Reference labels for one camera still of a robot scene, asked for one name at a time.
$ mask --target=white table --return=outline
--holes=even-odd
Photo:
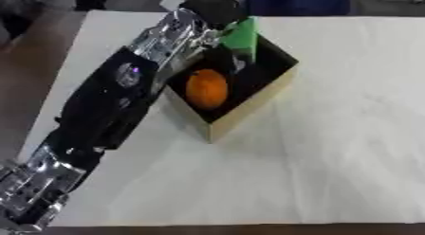
[[[72,91],[162,14],[88,15],[20,157]],[[166,99],[55,226],[425,221],[425,19],[262,18],[290,87],[214,145]]]

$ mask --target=table surface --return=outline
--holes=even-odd
[[[84,14],[81,13],[53,12],[46,15],[9,52],[2,53],[1,66],[10,70],[2,72],[0,76],[2,78],[0,82],[4,84],[1,91],[6,91],[1,96],[17,96],[19,99],[14,98],[13,100],[22,101],[18,108],[13,107],[18,104],[11,104],[10,99],[0,99],[1,126],[6,126],[6,130],[8,130],[7,133],[0,134],[2,137],[0,138],[2,154],[16,154],[24,142],[83,18]],[[352,234],[418,234],[423,228],[425,228],[424,225],[118,227],[108,228],[107,231],[101,228],[95,230],[77,228],[70,231],[53,228],[51,234],[56,234],[57,231],[66,234],[74,234],[74,232],[75,234],[92,234],[93,231],[98,231],[101,234],[103,232],[108,232],[108,234],[119,234],[120,232],[123,232],[122,234],[135,234],[146,231],[154,234],[199,232],[207,234],[277,234],[282,232],[287,234],[337,234],[337,232],[338,234],[341,232],[352,232]]]

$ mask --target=orange ball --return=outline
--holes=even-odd
[[[212,110],[226,101],[228,84],[223,75],[214,70],[199,70],[186,84],[186,97],[196,107]]]

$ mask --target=cardboard box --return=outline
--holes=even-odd
[[[256,64],[248,65],[234,75],[234,64],[228,49],[209,52],[202,61],[171,80],[165,93],[177,111],[188,119],[207,141],[214,143],[287,86],[298,63],[261,36],[258,39],[256,58]],[[228,100],[212,111],[192,106],[185,97],[187,79],[195,70],[204,68],[212,68],[225,74],[231,87]]]

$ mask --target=green object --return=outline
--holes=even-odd
[[[221,39],[221,43],[235,52],[236,56],[241,56],[250,62],[255,62],[257,52],[257,26],[255,19],[250,17],[240,23],[233,32]]]

